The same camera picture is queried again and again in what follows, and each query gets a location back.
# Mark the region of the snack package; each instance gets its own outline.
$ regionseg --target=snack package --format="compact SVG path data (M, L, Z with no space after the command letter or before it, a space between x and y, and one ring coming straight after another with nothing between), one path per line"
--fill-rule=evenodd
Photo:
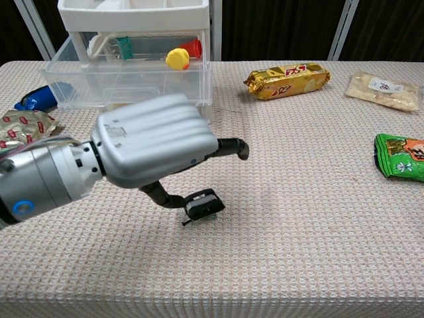
M352 76L346 95L401 111L416 111L422 100L418 85L382 79L364 72Z
M374 158L386 178L396 176L424 182L424 140L378 134Z
M50 136L58 124L42 111L7 111L0 119L0 151Z
M303 63L253 71L244 83L249 93L268 100L316 91L330 78L330 72L319 64Z

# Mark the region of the robotic arm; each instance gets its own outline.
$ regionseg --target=robotic arm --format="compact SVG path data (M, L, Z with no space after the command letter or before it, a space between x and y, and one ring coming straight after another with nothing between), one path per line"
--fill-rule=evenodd
M212 189L183 198L168 194L159 180L230 154L247 160L248 145L217 139L184 95L103 113L90 141L53 137L0 158L0 229L89 195L102 177L200 219L225 208Z

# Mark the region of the red cap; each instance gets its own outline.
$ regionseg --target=red cap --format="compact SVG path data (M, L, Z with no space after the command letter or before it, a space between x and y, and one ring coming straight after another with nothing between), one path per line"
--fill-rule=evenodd
M191 42L181 44L180 48L186 49L191 58L201 57L201 42L197 38Z

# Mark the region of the tablecloth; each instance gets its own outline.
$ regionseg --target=tablecloth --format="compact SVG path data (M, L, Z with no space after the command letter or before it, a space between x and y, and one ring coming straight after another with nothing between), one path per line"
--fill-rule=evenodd
M246 93L250 71L285 63L213 63L211 128L245 139L250 158L164 179L175 194L212 187L223 212L182 227L184 211L103 180L0 231L0 317L422 317L424 187L385 179L373 140L424 138L424 106L403 113L344 91L357 70L422 85L424 64L321 62L332 79L320 91ZM0 68L1 112L45 84L43 65ZM97 111L52 116L86 140Z

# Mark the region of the green snack bag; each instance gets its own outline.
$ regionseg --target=green snack bag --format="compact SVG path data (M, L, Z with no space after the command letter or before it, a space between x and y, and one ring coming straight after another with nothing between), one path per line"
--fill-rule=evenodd
M378 134L374 158L386 178L396 176L424 182L424 140Z

